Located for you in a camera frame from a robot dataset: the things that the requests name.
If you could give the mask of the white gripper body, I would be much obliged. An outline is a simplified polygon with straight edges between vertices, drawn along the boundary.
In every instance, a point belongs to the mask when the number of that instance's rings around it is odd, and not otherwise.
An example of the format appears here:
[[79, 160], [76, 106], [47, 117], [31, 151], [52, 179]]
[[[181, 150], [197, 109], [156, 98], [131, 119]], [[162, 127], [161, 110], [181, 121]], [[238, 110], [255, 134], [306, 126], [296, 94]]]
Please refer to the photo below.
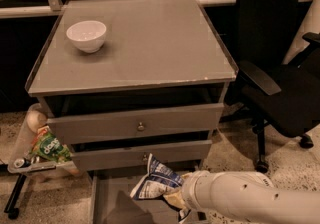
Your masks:
[[181, 193], [185, 205], [193, 210], [213, 208], [211, 186], [214, 175], [208, 171], [195, 171], [184, 182]]

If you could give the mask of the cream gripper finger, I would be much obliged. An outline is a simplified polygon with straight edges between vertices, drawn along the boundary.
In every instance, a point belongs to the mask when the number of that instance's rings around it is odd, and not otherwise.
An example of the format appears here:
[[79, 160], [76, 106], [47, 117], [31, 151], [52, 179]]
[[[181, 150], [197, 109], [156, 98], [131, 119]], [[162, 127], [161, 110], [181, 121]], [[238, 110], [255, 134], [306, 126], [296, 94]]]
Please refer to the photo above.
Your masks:
[[163, 197], [171, 206], [179, 209], [183, 209], [185, 207], [185, 202], [182, 198], [182, 192], [180, 188], [166, 192]]

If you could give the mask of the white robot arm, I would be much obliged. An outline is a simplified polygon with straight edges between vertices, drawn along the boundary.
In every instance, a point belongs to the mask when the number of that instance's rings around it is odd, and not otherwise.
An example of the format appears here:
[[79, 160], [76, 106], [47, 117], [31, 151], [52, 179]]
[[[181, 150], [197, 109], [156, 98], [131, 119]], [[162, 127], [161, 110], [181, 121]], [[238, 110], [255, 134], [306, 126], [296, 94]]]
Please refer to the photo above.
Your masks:
[[279, 190], [264, 175], [264, 126], [286, 137], [300, 136], [319, 124], [319, 78], [301, 63], [312, 52], [282, 62], [294, 28], [298, 0], [237, 0], [237, 77], [242, 102], [256, 114], [259, 157], [255, 172], [195, 171], [172, 194], [183, 210], [215, 209], [236, 220], [266, 224], [319, 224], [318, 194]]

